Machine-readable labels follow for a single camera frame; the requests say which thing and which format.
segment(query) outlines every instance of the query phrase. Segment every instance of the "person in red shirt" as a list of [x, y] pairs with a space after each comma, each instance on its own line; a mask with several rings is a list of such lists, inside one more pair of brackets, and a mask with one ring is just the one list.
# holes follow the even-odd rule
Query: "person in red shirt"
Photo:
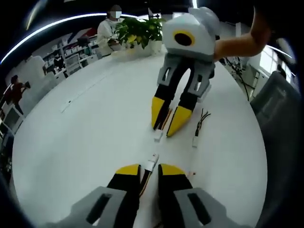
[[22, 98], [22, 93], [27, 89], [26, 85], [19, 82], [18, 75], [14, 75], [10, 79], [12, 88], [11, 88], [11, 100], [15, 105], [15, 108], [23, 115], [23, 111], [19, 106], [19, 101]]

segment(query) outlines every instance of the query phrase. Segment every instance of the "human hand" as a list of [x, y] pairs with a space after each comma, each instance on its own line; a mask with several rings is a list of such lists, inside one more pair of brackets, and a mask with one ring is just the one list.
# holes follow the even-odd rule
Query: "human hand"
[[115, 39], [109, 39], [108, 44], [109, 44], [109, 45], [118, 45], [119, 43], [118, 43], [118, 41], [115, 40]]
[[25, 86], [25, 88], [27, 89], [30, 89], [30, 84], [29, 84], [29, 82], [26, 82], [25, 84], [24, 84], [24, 86]]

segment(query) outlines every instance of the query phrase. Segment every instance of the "black wire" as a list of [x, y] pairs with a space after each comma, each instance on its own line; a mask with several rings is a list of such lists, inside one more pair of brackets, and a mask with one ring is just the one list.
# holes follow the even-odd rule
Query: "black wire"
[[232, 63], [227, 59], [225, 58], [226, 61], [228, 62], [229, 66], [231, 66], [231, 68], [236, 72], [237, 76], [240, 77], [241, 81], [242, 81], [242, 84], [244, 85], [244, 88], [245, 88], [245, 91], [246, 91], [246, 95], [247, 95], [247, 100], [249, 101], [249, 95], [248, 95], [248, 91], [247, 91], [247, 88], [246, 88], [246, 84], [242, 78], [242, 76], [239, 74], [238, 70], [232, 65]]
[[168, 116], [169, 110], [170, 110], [170, 109], [168, 108], [168, 109], [167, 109], [167, 112], [164, 113], [162, 116], [160, 116], [160, 121], [159, 121], [159, 125], [158, 125], [157, 129], [159, 129], [159, 130], [162, 129], [162, 125], [163, 125], [163, 123], [166, 121], [166, 118], [167, 118], [167, 116]]
[[201, 115], [200, 115], [200, 120], [199, 120], [198, 124], [196, 125], [196, 130], [195, 130], [195, 134], [194, 134], [195, 136], [199, 135], [199, 131], [201, 129], [201, 125], [202, 125], [204, 119], [206, 119], [206, 117], [211, 115], [211, 113], [209, 113], [208, 111], [203, 115], [203, 112], [204, 112], [204, 109], [202, 109]]
[[139, 186], [139, 193], [142, 192], [142, 190], [144, 189], [144, 186], [146, 185], [146, 182], [148, 181], [149, 178], [149, 174], [151, 173], [151, 171], [149, 170], [144, 170], [144, 174], [143, 174], [143, 178], [142, 178], [142, 182]]

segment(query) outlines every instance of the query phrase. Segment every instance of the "green leaves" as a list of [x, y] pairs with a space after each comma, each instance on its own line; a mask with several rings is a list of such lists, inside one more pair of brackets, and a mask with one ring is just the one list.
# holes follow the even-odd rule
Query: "green leaves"
[[136, 36], [137, 44], [141, 44], [142, 48], [145, 48], [149, 40], [162, 40], [162, 21], [164, 20], [156, 18], [150, 20], [144, 19], [144, 21], [138, 21], [135, 18], [126, 18], [116, 25], [115, 32], [118, 34], [118, 41], [120, 44], [124, 42], [130, 43], [130, 37]]

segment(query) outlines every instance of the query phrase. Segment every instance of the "cable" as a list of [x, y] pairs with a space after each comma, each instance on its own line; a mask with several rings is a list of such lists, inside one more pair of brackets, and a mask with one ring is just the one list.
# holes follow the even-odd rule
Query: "cable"
[[204, 109], [201, 110], [200, 120], [199, 120], [199, 122], [198, 122], [198, 124], [197, 124], [197, 127], [196, 127], [196, 130], [195, 130], [195, 136], [196, 136], [196, 137], [199, 135], [199, 131], [200, 131], [200, 129], [201, 129], [201, 126], [202, 126], [203, 121], [204, 121], [208, 116], [211, 115], [211, 113], [209, 113], [208, 111], [207, 111], [205, 114], [203, 114], [203, 113], [204, 113]]
[[232, 65], [232, 63], [227, 58], [225, 58], [225, 59], [228, 62], [229, 66], [231, 66], [231, 68], [236, 72], [237, 76], [240, 77], [240, 79], [242, 81], [242, 84], [244, 85], [244, 88], [245, 88], [245, 91], [246, 91], [247, 100], [249, 101], [249, 95], [248, 95], [248, 91], [247, 91], [247, 88], [246, 88], [246, 84], [245, 84], [240, 72]]
[[144, 174], [143, 174], [143, 178], [142, 181], [140, 183], [140, 190], [139, 190], [139, 197], [141, 197], [144, 193], [144, 191], [146, 190], [148, 181], [150, 179], [150, 176], [153, 172], [153, 169], [158, 161], [159, 155], [158, 154], [153, 154], [153, 157], [151, 159], [148, 160], [145, 169], [144, 169]]
[[162, 124], [161, 130], [163, 130], [165, 128], [165, 125], [166, 125], [166, 123], [167, 123], [167, 121], [169, 119], [169, 116], [171, 115], [171, 112], [172, 112], [172, 109], [169, 109], [167, 117], [166, 117], [165, 121]]
[[144, 175], [143, 175], [143, 178], [142, 178], [142, 182], [140, 184], [140, 193], [139, 193], [139, 197], [141, 197], [144, 193], [144, 191], [146, 190], [146, 187], [147, 187], [147, 184], [148, 184], [148, 181], [150, 179], [150, 176], [151, 176], [152, 172], [151, 171], [148, 171], [148, 170], [144, 170]]

